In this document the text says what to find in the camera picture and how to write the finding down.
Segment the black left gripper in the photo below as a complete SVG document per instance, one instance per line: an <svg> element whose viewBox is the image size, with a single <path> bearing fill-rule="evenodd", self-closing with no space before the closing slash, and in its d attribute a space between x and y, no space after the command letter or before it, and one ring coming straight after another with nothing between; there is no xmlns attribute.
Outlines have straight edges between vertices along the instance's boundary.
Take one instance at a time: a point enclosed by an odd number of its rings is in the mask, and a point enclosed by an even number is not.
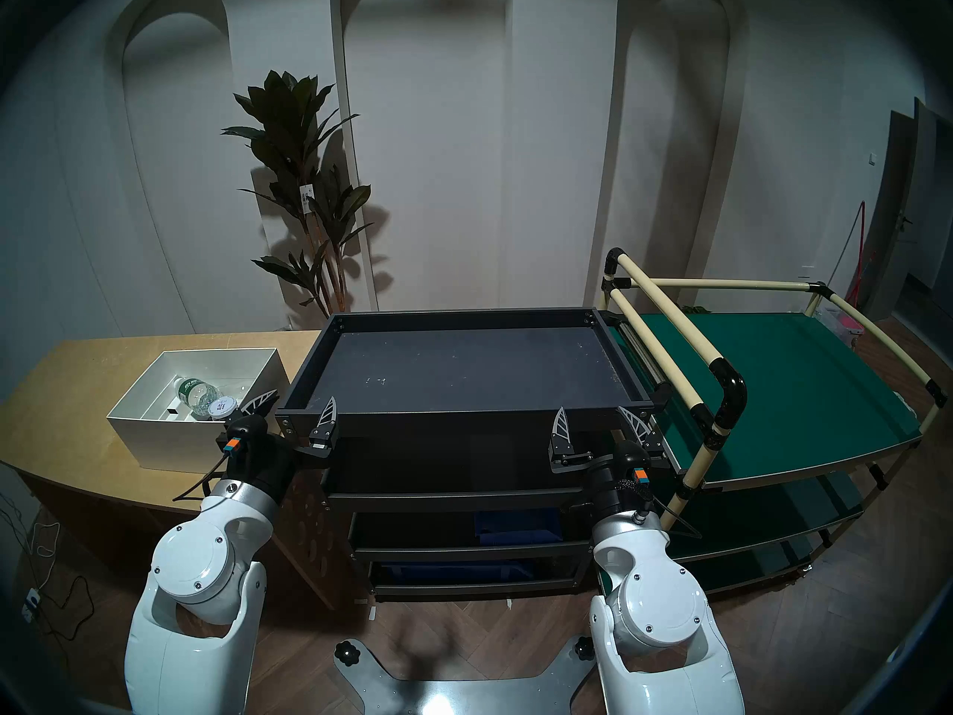
<svg viewBox="0 0 953 715"><path fill-rule="evenodd" d="M278 391L270 390L252 398L225 424L216 442L226 457L225 469L216 489L237 489L250 485L277 504L281 504L300 471L322 473L330 466L328 458L317 456L315 449L332 449L337 443L337 400L330 397L317 425L309 436L309 447L294 445L283 436L270 433L267 417L278 402Z"/></svg>

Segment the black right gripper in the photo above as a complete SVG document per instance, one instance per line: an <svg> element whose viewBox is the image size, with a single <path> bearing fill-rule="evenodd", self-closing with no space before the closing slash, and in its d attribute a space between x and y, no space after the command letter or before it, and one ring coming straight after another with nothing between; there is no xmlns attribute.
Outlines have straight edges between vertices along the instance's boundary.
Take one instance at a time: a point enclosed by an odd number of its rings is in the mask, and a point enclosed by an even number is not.
<svg viewBox="0 0 953 715"><path fill-rule="evenodd" d="M656 498L647 475L651 464L647 449L657 449L657 434L626 408L618 408L618 415L625 439L610 455L594 457L590 453L573 455L565 409L560 407L555 413L551 470L555 474L582 472L582 489L575 499L562 504L562 512L584 514L591 521L629 511L643 521L654 512Z"/></svg>

